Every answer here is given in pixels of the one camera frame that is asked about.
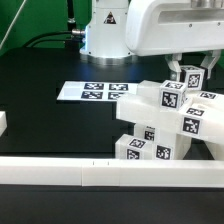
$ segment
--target black tabletop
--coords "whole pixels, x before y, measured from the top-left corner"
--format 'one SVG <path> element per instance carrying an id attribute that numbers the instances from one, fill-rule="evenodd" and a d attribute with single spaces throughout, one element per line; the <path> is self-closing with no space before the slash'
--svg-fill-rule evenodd
<path id="1" fill-rule="evenodd" d="M 199 65 L 201 54 L 183 64 Z M 223 92 L 223 69 L 213 70 L 207 90 Z M 139 63 L 99 66 L 64 49 L 14 49 L 0 58 L 0 110 L 8 128 L 0 155 L 113 158 L 133 124 L 116 120 L 114 102 L 58 102 L 65 81 L 163 82 L 164 56 Z M 186 159 L 212 159 L 194 141 Z M 0 186 L 0 223 L 223 223 L 222 189 Z"/>

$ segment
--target stack of cubes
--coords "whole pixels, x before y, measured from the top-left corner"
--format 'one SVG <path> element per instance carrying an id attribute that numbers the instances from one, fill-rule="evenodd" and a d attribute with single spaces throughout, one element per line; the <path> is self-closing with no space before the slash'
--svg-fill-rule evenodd
<path id="1" fill-rule="evenodd" d="M 132 136 L 124 135 L 117 141 L 115 147 L 116 158 L 136 160 L 181 160 L 184 158 L 191 146 L 192 137 L 194 137 L 195 134 L 198 134 L 194 133 L 197 127 L 196 129 L 192 129 L 194 125 L 192 125 L 191 122 L 194 121 L 195 116 L 198 114 L 200 115 L 202 110 L 192 107 L 192 99 L 190 96 L 195 96 L 195 94 L 198 94 L 199 90 L 201 90 L 204 79 L 204 70 L 195 66 L 182 66 L 181 68 L 183 71 L 181 82 L 167 80 L 161 85 L 156 82 L 143 81 L 138 85 L 136 97 L 128 95 L 124 96 L 123 99 L 118 100 L 118 119 L 123 119 L 125 117 L 125 114 L 122 114 L 121 111 L 121 105 L 124 105 L 125 100 L 127 102 L 127 107 L 128 105 L 129 107 L 131 106 L 131 102 L 138 100 L 139 106 L 136 104 L 136 109 L 134 108 L 135 111 L 130 110 L 134 115 L 127 115 L 126 120 L 139 123 L 136 123 L 134 126 L 134 138 Z M 147 113 L 143 112 L 143 110 L 148 109 L 145 105 L 152 105 L 152 108 L 148 111 L 153 114 L 152 116 L 155 117 L 154 120 L 152 119 L 152 116 L 147 116 Z M 158 113 L 164 114 L 164 121 L 161 121 L 161 119 L 157 120 L 159 118 L 156 116 L 157 111 Z M 184 135 L 175 131 L 174 127 L 178 126 L 176 124 L 171 124 L 170 129 L 169 125 L 166 125 L 166 127 L 164 126 L 164 129 L 163 125 L 158 125 L 159 128 L 156 129 L 149 126 L 151 124 L 156 124 L 156 122 L 159 124 L 168 124 L 169 116 L 175 117 L 176 114 L 182 115 L 183 113 L 186 113 L 186 111 L 188 112 L 188 116 L 186 116 L 185 122 L 186 124 L 190 122 L 190 126 L 184 126 L 184 124 L 182 124 L 182 131 L 186 132 Z M 130 149 L 130 142 L 134 141 L 134 139 L 135 141 L 144 141 L 144 146 L 141 149 Z"/>

